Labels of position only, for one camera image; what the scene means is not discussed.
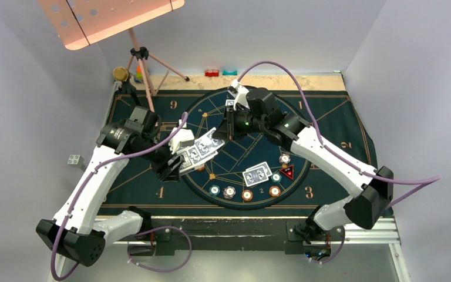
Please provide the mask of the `pink blue poker chip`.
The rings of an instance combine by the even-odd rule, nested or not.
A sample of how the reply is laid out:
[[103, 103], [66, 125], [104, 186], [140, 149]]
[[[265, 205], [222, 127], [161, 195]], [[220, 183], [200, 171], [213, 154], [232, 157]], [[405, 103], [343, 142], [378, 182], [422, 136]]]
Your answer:
[[279, 162], [281, 164], [288, 164], [291, 161], [291, 157], [289, 154], [283, 153], [280, 157], [279, 157]]

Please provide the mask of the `green blue chip stack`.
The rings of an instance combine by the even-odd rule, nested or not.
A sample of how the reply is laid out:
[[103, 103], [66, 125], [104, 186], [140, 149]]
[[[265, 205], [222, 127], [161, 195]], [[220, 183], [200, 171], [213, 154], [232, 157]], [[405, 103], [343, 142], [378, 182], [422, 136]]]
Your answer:
[[217, 196], [221, 192], [221, 189], [218, 185], [214, 184], [209, 187], [208, 192], [212, 196]]

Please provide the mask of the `red triangular dealer button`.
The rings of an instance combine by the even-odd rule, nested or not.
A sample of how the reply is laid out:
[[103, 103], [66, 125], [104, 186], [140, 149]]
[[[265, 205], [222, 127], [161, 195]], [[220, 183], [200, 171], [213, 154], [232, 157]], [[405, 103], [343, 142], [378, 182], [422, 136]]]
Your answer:
[[289, 178], [290, 180], [294, 179], [294, 165], [283, 165], [283, 167], [280, 169], [280, 173]]

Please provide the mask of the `green blue poker chip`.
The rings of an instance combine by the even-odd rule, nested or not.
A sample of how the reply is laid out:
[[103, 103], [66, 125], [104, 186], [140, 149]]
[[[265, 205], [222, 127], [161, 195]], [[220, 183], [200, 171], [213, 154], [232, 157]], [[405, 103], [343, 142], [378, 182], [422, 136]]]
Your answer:
[[271, 176], [271, 181], [273, 183], [279, 183], [282, 180], [282, 176], [280, 173], [273, 173]]

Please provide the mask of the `orange chip stack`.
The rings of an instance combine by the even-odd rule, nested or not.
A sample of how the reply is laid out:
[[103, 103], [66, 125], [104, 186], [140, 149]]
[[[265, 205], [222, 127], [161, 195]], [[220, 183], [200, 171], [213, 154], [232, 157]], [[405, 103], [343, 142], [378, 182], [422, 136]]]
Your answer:
[[241, 197], [245, 202], [249, 202], [253, 199], [253, 193], [251, 190], [243, 190]]

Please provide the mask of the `blue playing card deck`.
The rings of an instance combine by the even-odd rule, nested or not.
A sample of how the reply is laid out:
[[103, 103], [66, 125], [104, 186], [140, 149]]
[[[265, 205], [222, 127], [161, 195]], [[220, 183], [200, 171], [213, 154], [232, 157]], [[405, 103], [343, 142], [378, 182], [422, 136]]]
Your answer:
[[205, 157], [202, 156], [194, 146], [183, 149], [177, 154], [183, 158], [183, 162], [179, 168], [179, 175], [184, 175], [195, 170], [198, 164], [205, 160]]

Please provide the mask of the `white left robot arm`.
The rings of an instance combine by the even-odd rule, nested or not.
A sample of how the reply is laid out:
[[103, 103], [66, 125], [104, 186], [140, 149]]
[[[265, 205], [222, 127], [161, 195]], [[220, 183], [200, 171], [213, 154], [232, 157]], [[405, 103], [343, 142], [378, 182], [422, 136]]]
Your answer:
[[52, 251], [85, 267], [100, 258], [105, 247], [127, 236], [145, 240], [152, 233], [151, 214], [129, 207], [106, 223], [96, 223], [96, 215], [108, 191], [129, 160], [142, 157], [153, 163], [160, 177], [179, 177], [181, 161], [170, 151], [168, 142], [186, 122], [183, 113], [175, 131], [156, 142], [159, 116], [141, 106], [128, 119], [104, 126], [86, 171], [73, 193], [53, 219], [39, 221], [36, 232]]

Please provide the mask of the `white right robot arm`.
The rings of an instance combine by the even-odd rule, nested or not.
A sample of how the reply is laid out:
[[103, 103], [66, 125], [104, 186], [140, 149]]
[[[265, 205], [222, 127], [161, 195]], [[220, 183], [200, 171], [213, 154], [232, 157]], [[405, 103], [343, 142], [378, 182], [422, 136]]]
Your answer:
[[234, 97], [225, 107], [223, 121], [213, 138], [236, 140], [249, 133], [262, 133], [272, 144], [307, 159], [336, 180], [348, 197], [318, 206], [296, 232], [307, 243], [323, 240], [335, 227], [353, 223], [370, 230], [393, 197], [390, 169], [377, 169], [353, 158], [323, 138], [315, 122], [293, 113], [283, 113], [275, 95], [266, 88], [228, 88]]

